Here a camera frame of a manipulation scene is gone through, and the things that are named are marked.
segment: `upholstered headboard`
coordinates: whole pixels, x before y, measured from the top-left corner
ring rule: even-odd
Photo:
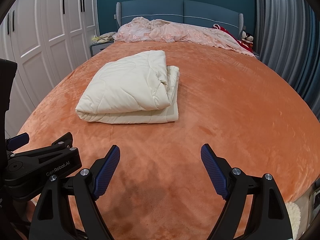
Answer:
[[[122,26],[133,18],[162,19],[211,28],[219,24],[238,38],[243,30],[242,13],[208,3],[189,0],[132,0],[118,2],[116,20]]]

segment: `orange plush blanket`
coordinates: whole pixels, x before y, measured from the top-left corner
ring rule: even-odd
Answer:
[[[146,50],[164,50],[180,68],[179,119],[162,124],[112,125],[81,120],[75,107],[107,62]],[[120,163],[100,212],[117,240],[206,239],[224,200],[200,158],[209,143],[218,156],[248,175],[271,173],[285,202],[302,195],[320,173],[320,124],[307,104],[254,57],[200,44],[116,42],[67,76],[21,128],[30,143],[74,137],[83,167],[116,144]],[[81,227],[74,199],[72,212]],[[250,203],[239,233],[244,230]]]

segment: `gray curtain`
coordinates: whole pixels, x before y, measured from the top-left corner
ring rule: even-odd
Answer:
[[[320,24],[305,0],[257,0],[254,50],[320,120]]]

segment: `silver screw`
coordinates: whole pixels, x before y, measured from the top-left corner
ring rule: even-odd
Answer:
[[[80,174],[81,174],[82,176],[88,175],[88,173],[89,173],[89,170],[88,170],[88,169],[83,169],[82,171],[80,171]]]
[[[232,173],[235,174],[235,175],[239,175],[239,174],[241,173],[241,170],[238,169],[238,168],[234,168],[234,169],[232,170]]]
[[[50,176],[49,180],[50,181],[54,181],[54,180],[56,180],[56,178],[57,178],[57,176],[53,174],[53,175]]]
[[[266,175],[264,175],[264,177],[267,179],[267,180],[272,180],[272,175],[267,173]]]

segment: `textured blue pad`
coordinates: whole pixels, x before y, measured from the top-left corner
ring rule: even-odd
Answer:
[[[9,139],[7,150],[13,152],[29,143],[29,135],[25,132]]]
[[[201,147],[201,159],[217,194],[227,199],[230,195],[227,179],[206,145]]]
[[[108,156],[106,162],[102,166],[95,179],[93,195],[96,199],[105,194],[119,161],[120,149],[118,146],[116,146]]]

